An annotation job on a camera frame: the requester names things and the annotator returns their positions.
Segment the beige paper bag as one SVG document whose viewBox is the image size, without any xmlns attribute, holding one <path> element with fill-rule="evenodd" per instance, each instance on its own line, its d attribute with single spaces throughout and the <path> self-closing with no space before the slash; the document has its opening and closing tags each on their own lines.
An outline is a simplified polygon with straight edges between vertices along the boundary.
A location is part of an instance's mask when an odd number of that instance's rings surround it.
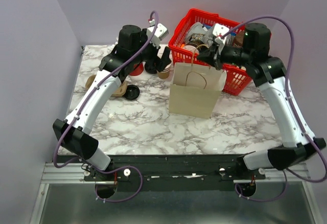
<svg viewBox="0 0 327 224">
<path fill-rule="evenodd" d="M 208 119 L 224 89 L 227 72 L 195 64 L 195 54 L 196 50 L 190 63 L 174 64 L 169 113 Z"/>
</svg>

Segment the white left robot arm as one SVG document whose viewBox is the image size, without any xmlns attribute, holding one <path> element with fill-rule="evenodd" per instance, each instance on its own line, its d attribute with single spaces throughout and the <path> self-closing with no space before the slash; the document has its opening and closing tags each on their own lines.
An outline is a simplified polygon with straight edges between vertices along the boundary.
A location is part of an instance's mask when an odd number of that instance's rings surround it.
<svg viewBox="0 0 327 224">
<path fill-rule="evenodd" d="M 170 63 L 169 48 L 165 48 L 162 57 L 157 56 L 167 34 L 168 29 L 161 23 L 151 22 L 144 29 L 124 25 L 117 44 L 102 58 L 94 81 L 77 107 L 64 120 L 53 123 L 58 144 L 95 166 L 96 175 L 103 181 L 113 176 L 111 158 L 89 134 L 105 103 L 137 66 L 150 62 L 160 72 Z"/>
</svg>

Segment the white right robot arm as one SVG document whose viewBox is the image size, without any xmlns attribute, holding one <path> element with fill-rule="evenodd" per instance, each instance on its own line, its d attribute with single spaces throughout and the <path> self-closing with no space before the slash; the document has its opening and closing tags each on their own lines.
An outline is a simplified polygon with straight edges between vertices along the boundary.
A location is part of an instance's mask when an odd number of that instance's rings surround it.
<svg viewBox="0 0 327 224">
<path fill-rule="evenodd" d="M 229 46 L 229 28 L 215 24 L 209 29 L 210 46 L 198 59 L 221 69 L 223 64 L 243 66 L 267 100 L 281 133 L 282 145 L 241 156 L 235 166 L 239 178 L 246 179 L 259 168 L 284 170 L 309 159 L 326 147 L 317 138 L 299 111 L 286 84 L 283 62 L 269 55 L 271 32 L 264 24 L 245 26 L 242 47 Z"/>
</svg>

